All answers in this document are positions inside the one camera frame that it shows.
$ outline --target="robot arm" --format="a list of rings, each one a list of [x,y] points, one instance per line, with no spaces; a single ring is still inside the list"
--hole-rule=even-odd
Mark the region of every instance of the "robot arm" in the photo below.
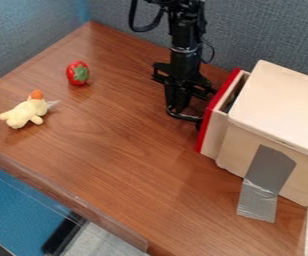
[[[204,0],[145,0],[159,5],[158,14],[147,26],[134,25],[138,0],[132,0],[129,26],[135,32],[155,29],[168,14],[171,41],[170,63],[154,63],[153,79],[165,86],[166,112],[175,118],[198,122],[201,116],[183,114],[192,96],[207,99],[216,91],[199,72],[202,62],[202,36],[206,32]]]

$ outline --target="plush toy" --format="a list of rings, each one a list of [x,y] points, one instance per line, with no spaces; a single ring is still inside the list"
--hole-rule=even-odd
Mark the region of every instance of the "plush toy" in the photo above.
[[[47,113],[47,103],[43,99],[40,90],[33,91],[27,101],[17,105],[12,110],[0,114],[0,120],[6,120],[7,124],[14,129],[23,127],[28,121],[37,125],[43,123],[41,116]]]

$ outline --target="black cable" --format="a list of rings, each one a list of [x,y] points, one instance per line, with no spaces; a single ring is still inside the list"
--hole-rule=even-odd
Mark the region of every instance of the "black cable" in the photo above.
[[[207,41],[204,37],[202,37],[201,39],[202,39],[202,42],[211,49],[211,56],[207,61],[202,56],[200,56],[203,63],[209,64],[214,59],[216,55],[216,51],[213,45],[209,41]]]
[[[136,15],[136,9],[137,9],[137,2],[138,0],[132,0],[131,5],[130,5],[129,19],[128,19],[129,27],[131,28],[131,30],[135,32],[147,32],[147,31],[155,29],[160,24],[161,18],[165,13],[164,8],[160,7],[160,10],[158,11],[158,14],[156,15],[152,23],[150,23],[147,26],[136,27],[135,26],[135,15]]]

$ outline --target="gray fabric wall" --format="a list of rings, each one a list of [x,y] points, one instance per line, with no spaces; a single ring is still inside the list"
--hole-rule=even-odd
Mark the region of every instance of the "gray fabric wall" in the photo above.
[[[130,32],[131,0],[88,0],[92,20]],[[156,6],[139,0],[138,22],[145,24]],[[308,74],[308,0],[206,0],[206,38],[216,48],[213,64],[250,71],[265,59]],[[136,34],[169,45],[167,22]]]
[[[88,20],[85,0],[0,0],[0,77]]]

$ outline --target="glass panel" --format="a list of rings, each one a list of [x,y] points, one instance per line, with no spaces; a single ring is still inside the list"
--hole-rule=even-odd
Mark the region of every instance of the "glass panel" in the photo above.
[[[101,223],[111,221],[123,233],[137,236],[99,213],[101,217]],[[135,248],[0,169],[0,245],[11,253],[135,256],[147,249],[146,241],[141,242]]]

